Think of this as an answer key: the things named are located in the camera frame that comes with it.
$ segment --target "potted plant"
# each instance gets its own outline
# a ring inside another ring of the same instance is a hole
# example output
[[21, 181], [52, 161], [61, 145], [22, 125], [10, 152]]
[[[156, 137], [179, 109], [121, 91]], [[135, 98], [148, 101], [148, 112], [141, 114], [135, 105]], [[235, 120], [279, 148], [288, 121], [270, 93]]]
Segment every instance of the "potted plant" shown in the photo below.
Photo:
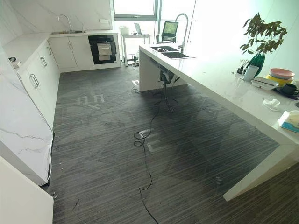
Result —
[[261, 72], [265, 61], [265, 54], [272, 53], [279, 45], [283, 43], [283, 36], [287, 34], [286, 28], [281, 27], [281, 21], [265, 23], [260, 14], [256, 14], [253, 18], [248, 19], [244, 26], [248, 24], [246, 33], [248, 35], [248, 43], [243, 44], [240, 48], [243, 54], [256, 54], [248, 65], [259, 67], [255, 77]]

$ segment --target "yellow plate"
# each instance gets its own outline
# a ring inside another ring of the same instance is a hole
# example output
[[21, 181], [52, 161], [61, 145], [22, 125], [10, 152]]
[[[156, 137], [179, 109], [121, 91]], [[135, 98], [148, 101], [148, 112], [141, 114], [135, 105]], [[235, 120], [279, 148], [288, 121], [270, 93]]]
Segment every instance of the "yellow plate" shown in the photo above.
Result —
[[279, 86], [283, 86], [286, 83], [291, 83], [294, 79], [280, 79], [280, 78], [275, 78], [273, 76], [270, 76], [269, 74], [266, 76], [267, 79], [278, 82]]

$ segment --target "striped carpet floor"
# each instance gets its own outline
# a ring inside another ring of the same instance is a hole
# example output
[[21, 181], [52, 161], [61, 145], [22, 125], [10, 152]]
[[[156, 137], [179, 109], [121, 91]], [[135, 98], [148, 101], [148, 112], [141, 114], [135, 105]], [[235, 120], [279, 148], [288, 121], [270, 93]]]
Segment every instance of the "striped carpet floor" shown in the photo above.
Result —
[[297, 224], [299, 166], [226, 202], [222, 195], [278, 145], [199, 90], [133, 93], [131, 67], [60, 77], [50, 186], [54, 224]]

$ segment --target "green leaves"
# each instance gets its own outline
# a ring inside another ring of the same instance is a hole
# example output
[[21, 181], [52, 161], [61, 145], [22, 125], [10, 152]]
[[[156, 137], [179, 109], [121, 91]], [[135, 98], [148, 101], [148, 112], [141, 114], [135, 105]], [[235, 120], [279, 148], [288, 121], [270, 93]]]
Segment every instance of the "green leaves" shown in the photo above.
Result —
[[250, 19], [247, 19], [247, 21], [245, 22], [243, 28], [247, 25], [247, 23], [248, 23], [249, 20], [250, 20]]
[[283, 43], [283, 36], [287, 34], [286, 28], [281, 27], [281, 21], [275, 21], [271, 23], [264, 23], [265, 20], [260, 18], [260, 14], [257, 13], [253, 18], [246, 20], [243, 27], [247, 26], [246, 33], [251, 37], [247, 44], [243, 44], [240, 48], [244, 53], [254, 54], [254, 51], [250, 49], [254, 42], [256, 42], [257, 53], [272, 53], [279, 45]]

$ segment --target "faucet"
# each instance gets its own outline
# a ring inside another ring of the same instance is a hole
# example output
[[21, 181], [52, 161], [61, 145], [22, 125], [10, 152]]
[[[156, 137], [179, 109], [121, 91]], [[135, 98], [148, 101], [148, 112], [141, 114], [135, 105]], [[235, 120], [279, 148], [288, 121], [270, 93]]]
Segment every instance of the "faucet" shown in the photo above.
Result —
[[70, 25], [70, 33], [71, 33], [71, 23], [70, 23], [70, 19], [66, 16], [66, 15], [63, 15], [65, 18], [67, 18], [67, 21], [69, 22], [69, 25]]
[[182, 45], [179, 45], [178, 48], [181, 48], [181, 53], [184, 52], [184, 47], [185, 47], [185, 39], [186, 39], [186, 34], [187, 34], [187, 29], [188, 29], [188, 23], [189, 23], [189, 19], [188, 19], [188, 16], [185, 14], [185, 13], [181, 13], [177, 16], [176, 18], [176, 21], [178, 20], [178, 17], [180, 17], [181, 15], [185, 16], [186, 19], [187, 19], [187, 25], [186, 25], [186, 30], [185, 30], [185, 35], [184, 35], [184, 40], [183, 40], [183, 43]]

